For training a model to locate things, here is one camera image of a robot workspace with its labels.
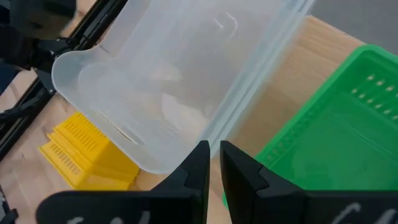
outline green plastic basket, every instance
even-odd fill
[[[398,57],[356,49],[256,159],[307,190],[397,190]]]

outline wooden table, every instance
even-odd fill
[[[230,140],[255,155],[361,44],[338,29],[308,17],[302,34],[287,52],[273,81],[242,123],[238,135]],[[18,75],[0,97],[0,111],[13,105],[34,77],[29,72]],[[47,133],[74,111],[60,95],[54,96],[0,163],[0,184],[10,206],[19,211],[17,223],[34,223],[35,209],[45,197],[70,189],[37,148],[49,141]],[[163,178],[141,171],[132,188],[149,190]],[[208,223],[230,223],[229,213],[222,204],[222,193],[220,167],[214,160],[211,163]]]

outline black metal frame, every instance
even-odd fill
[[[68,38],[75,42],[74,47],[65,49],[64,52],[87,50],[96,45],[126,3],[127,0],[97,0]],[[45,76],[50,79],[52,64],[53,60],[47,60],[40,65],[37,71],[40,75],[14,106],[14,108],[18,108],[36,99],[33,105],[29,105],[28,113],[20,118],[7,119],[0,124],[0,161],[4,159],[55,94],[55,90],[46,88],[42,81]]]

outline translucent plastic container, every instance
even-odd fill
[[[131,0],[101,44],[56,60],[53,82],[140,168],[168,173],[201,139],[215,155],[313,2]]]

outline gray floor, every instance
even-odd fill
[[[364,42],[398,54],[398,0],[317,0],[312,14]]]

